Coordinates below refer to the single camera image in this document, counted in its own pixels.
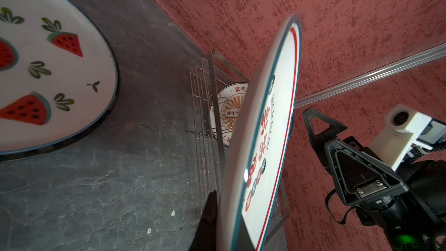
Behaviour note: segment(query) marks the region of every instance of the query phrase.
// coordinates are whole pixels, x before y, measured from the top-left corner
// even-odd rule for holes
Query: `plate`
[[[115,60],[67,0],[1,0],[0,7],[0,155],[41,153],[109,110]]]
[[[218,92],[223,144],[227,147],[231,143],[232,131],[234,130],[247,89],[248,83],[236,82],[227,85]],[[214,104],[210,105],[209,118],[212,134],[216,136]]]
[[[223,173],[218,251],[263,248],[292,128],[301,35],[298,17],[288,17],[249,84]]]

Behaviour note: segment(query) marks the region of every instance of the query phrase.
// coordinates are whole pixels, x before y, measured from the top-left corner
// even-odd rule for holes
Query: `dish rack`
[[[222,69],[215,66],[215,59],[220,62]],[[195,148],[197,152],[198,198],[201,211],[211,191],[216,190],[217,196],[220,196],[221,178],[228,150],[223,143],[223,134],[230,131],[229,129],[222,130],[220,122],[216,122],[215,128],[212,128],[211,122],[209,122],[209,114],[213,112],[215,119],[221,118],[220,104],[227,99],[220,97],[218,91],[236,81],[249,82],[248,78],[216,50],[210,51],[207,54],[207,59],[202,58],[201,66],[196,66],[195,72],[190,73]],[[212,103],[218,103],[213,106],[219,108],[211,110]],[[265,244],[269,242],[289,217],[289,203],[282,178],[280,190],[281,194],[277,194],[274,200],[275,206]],[[279,202],[279,195],[282,196],[282,202]]]

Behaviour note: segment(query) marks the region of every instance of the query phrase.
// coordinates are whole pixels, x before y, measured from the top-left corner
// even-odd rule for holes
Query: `red chinese characters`
[[[268,138],[268,131],[267,131],[267,127],[268,127],[268,116],[269,116],[269,112],[270,112],[270,107],[266,108],[263,115],[262,115],[262,122],[261,122],[261,127],[262,127],[262,131],[260,133],[260,136],[263,136],[262,141],[260,143],[260,147],[256,153],[256,155],[254,156],[253,162],[249,168],[249,172],[248,172],[248,180],[247,180],[247,188],[251,186],[251,184],[253,184],[253,188],[251,189],[251,191],[248,194],[248,198],[246,200],[246,205],[245,205],[245,212],[248,211],[249,206],[251,204],[251,199],[254,195],[254,192],[256,190],[256,186],[259,184],[260,182],[260,177],[262,176],[264,170],[265,170],[265,158],[264,153],[266,150],[266,143],[267,143],[267,138]],[[257,162],[261,161],[263,158],[263,162],[261,167],[259,168],[259,170],[257,171],[257,175],[254,176],[254,181],[253,181],[253,175],[254,172],[256,171],[256,166],[257,166]]]

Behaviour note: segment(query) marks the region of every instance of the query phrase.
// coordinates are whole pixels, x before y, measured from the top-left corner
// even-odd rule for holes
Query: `watermelon slice print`
[[[0,118],[44,125],[51,117],[48,101],[39,93],[30,94],[0,109]]]
[[[62,32],[62,25],[58,20],[51,22],[47,18],[42,18],[42,21],[46,23],[42,25],[42,28],[52,32],[47,38],[48,42],[51,42],[53,45],[63,48],[70,53],[83,57],[79,39],[76,34]]]
[[[17,50],[0,37],[0,71],[12,68],[19,61]]]

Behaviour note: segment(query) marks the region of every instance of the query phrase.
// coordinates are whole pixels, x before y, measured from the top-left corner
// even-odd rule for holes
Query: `red wall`
[[[438,59],[369,85],[350,90],[295,110],[295,126],[285,160],[283,178],[291,207],[285,223],[290,251],[389,251],[380,228],[364,227],[353,212],[340,226],[325,208],[324,199],[334,189],[308,141],[302,113],[312,107],[344,123],[349,129],[340,139],[355,136],[363,145],[371,142],[385,125],[383,117],[397,103],[446,121],[446,58]],[[446,159],[446,153],[425,156]],[[332,199],[338,219],[347,210]]]
[[[298,97],[446,42],[446,0],[155,0],[205,51],[250,77],[290,13],[302,17]]]

